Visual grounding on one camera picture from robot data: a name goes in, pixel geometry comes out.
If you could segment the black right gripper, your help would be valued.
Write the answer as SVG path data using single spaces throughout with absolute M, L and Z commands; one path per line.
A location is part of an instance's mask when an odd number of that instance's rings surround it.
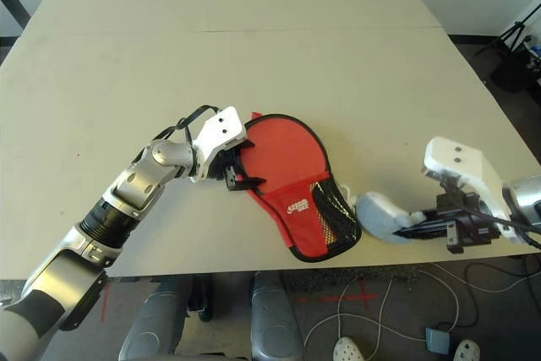
M 412 213 L 413 221 L 443 222 L 419 223 L 401 228 L 394 235 L 406 239 L 446 237 L 446 247 L 453 254 L 462 254 L 465 247 L 491 244 L 493 239 L 500 237 L 500 230 L 494 223 L 468 211 L 481 211 L 484 206 L 477 194 L 459 192 L 456 195 L 466 209 L 454 203 L 452 197 L 452 194 L 440 194 L 437 196 L 437 210 Z

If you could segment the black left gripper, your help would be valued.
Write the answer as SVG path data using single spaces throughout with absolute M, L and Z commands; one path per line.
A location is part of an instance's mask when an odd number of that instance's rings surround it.
M 254 143 L 246 139 L 235 146 L 236 150 L 252 148 Z M 213 178 L 224 181 L 229 191 L 257 189 L 260 178 L 237 179 L 236 152 L 234 150 L 220 151 L 213 161 Z

